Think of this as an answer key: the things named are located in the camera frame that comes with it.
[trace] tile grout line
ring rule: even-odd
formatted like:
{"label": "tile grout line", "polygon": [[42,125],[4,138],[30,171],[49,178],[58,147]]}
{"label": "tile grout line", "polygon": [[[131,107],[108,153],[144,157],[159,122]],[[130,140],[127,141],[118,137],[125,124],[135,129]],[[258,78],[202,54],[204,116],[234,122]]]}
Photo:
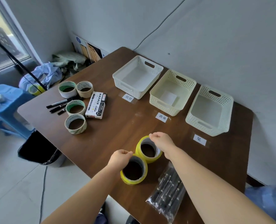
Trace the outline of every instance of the tile grout line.
{"label": "tile grout line", "polygon": [[28,174],[26,174],[25,177],[23,177],[20,181],[18,181],[12,188],[10,188],[3,196],[0,197],[0,200],[7,195],[17,184],[19,184],[24,178],[26,178],[28,176]]}

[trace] blue stool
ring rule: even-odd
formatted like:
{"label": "blue stool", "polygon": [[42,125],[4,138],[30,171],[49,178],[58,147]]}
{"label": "blue stool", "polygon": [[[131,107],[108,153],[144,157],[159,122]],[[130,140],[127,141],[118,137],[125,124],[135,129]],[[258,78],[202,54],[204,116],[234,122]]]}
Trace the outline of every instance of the blue stool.
{"label": "blue stool", "polygon": [[5,102],[0,103],[0,129],[6,134],[22,136],[27,139],[33,129],[29,130],[24,126],[28,123],[17,113],[17,109],[34,96],[19,88],[4,84],[0,84],[0,94],[6,98]]}

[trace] person's left hand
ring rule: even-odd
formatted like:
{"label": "person's left hand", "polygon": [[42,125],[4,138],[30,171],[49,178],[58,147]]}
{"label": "person's left hand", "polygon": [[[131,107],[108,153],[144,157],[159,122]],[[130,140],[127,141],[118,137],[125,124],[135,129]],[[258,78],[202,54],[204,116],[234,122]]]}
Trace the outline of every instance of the person's left hand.
{"label": "person's left hand", "polygon": [[112,154],[107,166],[110,166],[110,168],[120,172],[126,165],[128,165],[132,155],[132,151],[128,152],[123,149],[117,150]]}

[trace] hand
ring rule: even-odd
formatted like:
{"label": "hand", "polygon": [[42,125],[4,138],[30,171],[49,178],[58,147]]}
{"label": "hand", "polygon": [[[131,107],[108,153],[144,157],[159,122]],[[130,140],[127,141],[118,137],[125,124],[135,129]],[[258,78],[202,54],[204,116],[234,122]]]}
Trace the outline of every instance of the hand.
{"label": "hand", "polygon": [[132,151],[128,152],[123,149],[117,150],[112,154],[107,166],[110,166],[110,168],[120,172],[126,165],[128,165],[132,155]]}
{"label": "hand", "polygon": [[173,148],[175,148],[175,144],[168,134],[163,132],[155,132],[150,133],[149,138],[155,143],[155,145],[164,152],[165,157],[170,159],[170,153]]}

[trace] person's right arm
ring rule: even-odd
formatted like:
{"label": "person's right arm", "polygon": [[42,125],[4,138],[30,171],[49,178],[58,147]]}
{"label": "person's right arm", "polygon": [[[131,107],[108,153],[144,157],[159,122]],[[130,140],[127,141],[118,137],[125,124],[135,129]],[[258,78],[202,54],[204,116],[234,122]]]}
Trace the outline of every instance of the person's right arm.
{"label": "person's right arm", "polygon": [[243,193],[176,147],[168,134],[149,137],[174,165],[205,224],[276,223]]}

